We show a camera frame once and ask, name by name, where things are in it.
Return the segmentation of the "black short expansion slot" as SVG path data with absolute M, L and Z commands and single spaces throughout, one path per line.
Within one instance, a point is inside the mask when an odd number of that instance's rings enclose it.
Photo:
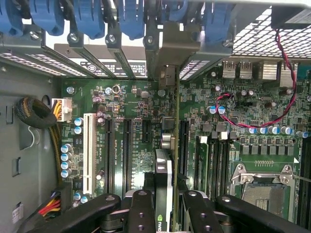
M 152 132 L 152 124 L 151 120 L 144 119 L 142 121 L 142 142 L 149 143 L 151 142 L 151 132 Z

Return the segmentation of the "black long expansion slot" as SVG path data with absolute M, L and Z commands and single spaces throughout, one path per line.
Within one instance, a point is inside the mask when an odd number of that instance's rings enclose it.
M 123 120 L 123 193 L 131 189 L 132 176 L 132 120 Z
M 187 176 L 188 169 L 189 122 L 180 121 L 179 131 L 179 173 Z
M 105 119 L 105 187 L 106 193 L 114 193 L 114 123 L 113 119 Z

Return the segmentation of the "CPU socket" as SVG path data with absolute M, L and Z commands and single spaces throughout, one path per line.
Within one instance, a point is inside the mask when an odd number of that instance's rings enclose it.
M 230 195 L 260 209 L 295 221 L 296 183 L 291 165 L 281 171 L 247 171 L 244 164 L 236 165 L 230 179 Z

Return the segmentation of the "blue card retention clip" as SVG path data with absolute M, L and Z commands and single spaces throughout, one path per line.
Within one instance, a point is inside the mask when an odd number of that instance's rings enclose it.
M 119 25 L 130 40 L 144 37 L 144 0 L 118 0 Z
M 188 4 L 188 0 L 161 0 L 161 22 L 182 22 Z
M 64 33 L 64 15 L 59 0 L 29 0 L 33 22 L 49 35 Z
M 105 24 L 101 0 L 73 0 L 73 8 L 78 31 L 90 39 L 104 37 Z
M 8 36 L 23 36 L 20 10 L 12 0 L 0 0 L 0 32 Z
M 223 2 L 205 2 L 203 16 L 205 43 L 213 45 L 226 40 L 233 5 Z

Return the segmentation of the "white expansion slot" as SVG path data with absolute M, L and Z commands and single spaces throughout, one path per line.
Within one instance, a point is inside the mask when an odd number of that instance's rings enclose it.
M 93 195 L 96 183 L 96 114 L 86 113 L 83 117 L 83 193 Z

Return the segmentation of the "black open PC case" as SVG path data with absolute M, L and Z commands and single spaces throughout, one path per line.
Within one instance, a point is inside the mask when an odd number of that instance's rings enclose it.
M 52 36 L 33 22 L 29 0 L 12 1 L 20 10 L 23 36 L 0 32 L 0 233 L 27 233 L 76 208 L 71 182 L 63 178 L 61 168 L 62 126 L 72 113 L 64 102 L 63 83 L 84 79 L 159 84 L 156 61 L 166 22 L 161 22 L 161 0 L 144 0 L 144 37 L 130 40 L 120 30 L 118 0 L 101 0 L 105 35 L 90 39 L 77 29 L 73 0 L 59 0 L 64 33 Z M 285 84 L 293 93 L 283 112 L 289 113 L 297 96 L 294 65 L 311 64 L 311 25 L 272 29 L 271 11 L 272 6 L 311 9 L 311 0 L 188 1 L 182 22 L 175 23 L 181 31 L 196 26 L 192 38 L 200 47 L 181 66 L 180 84 L 216 66 L 233 78 L 243 63 L 252 64 L 252 80 L 271 83 L 277 75 L 266 65 L 280 63 L 290 71 Z M 227 38 L 213 45 L 205 43 L 206 1 L 233 5 Z M 185 190 L 176 187 L 174 229 L 156 233 L 192 233 L 185 228 Z

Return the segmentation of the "thin metal locking lever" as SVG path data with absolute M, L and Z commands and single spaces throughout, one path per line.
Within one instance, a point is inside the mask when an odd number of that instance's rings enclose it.
M 291 175 L 291 177 L 292 177 L 293 179 L 299 179 L 299 180 L 303 180 L 303 181 L 307 181 L 307 182 L 310 182 L 310 183 L 311 183 L 311 179 L 309 179 L 309 178 L 297 176 L 297 175 L 294 175 L 294 174 Z

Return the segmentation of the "green motherboard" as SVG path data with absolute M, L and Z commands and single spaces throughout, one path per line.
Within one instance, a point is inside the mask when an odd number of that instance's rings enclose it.
M 251 79 L 252 64 L 238 66 L 228 78 L 221 66 L 179 86 L 179 124 L 189 122 L 187 176 L 177 174 L 180 191 L 198 190 L 198 136 L 207 136 L 210 200 L 230 194 L 230 179 L 237 164 L 247 171 L 281 171 L 291 165 L 294 175 L 311 179 L 311 64 L 294 65 L 296 101 L 284 114 L 292 96 L 285 84 L 290 71 L 285 65 L 267 64 L 277 75 L 271 83 Z M 64 102 L 72 109 L 62 126 L 61 168 L 71 182 L 72 205 L 77 207 L 106 193 L 105 119 L 114 123 L 114 194 L 123 193 L 123 120 L 132 120 L 131 189 L 142 189 L 144 175 L 155 174 L 155 154 L 160 145 L 160 117 L 167 101 L 152 81 L 71 79 L 63 83 Z M 93 195 L 83 193 L 83 127 L 86 113 L 96 114 L 96 173 Z M 151 120 L 151 142 L 142 142 L 142 121 Z M 294 179 L 294 223 L 311 231 L 311 183 Z

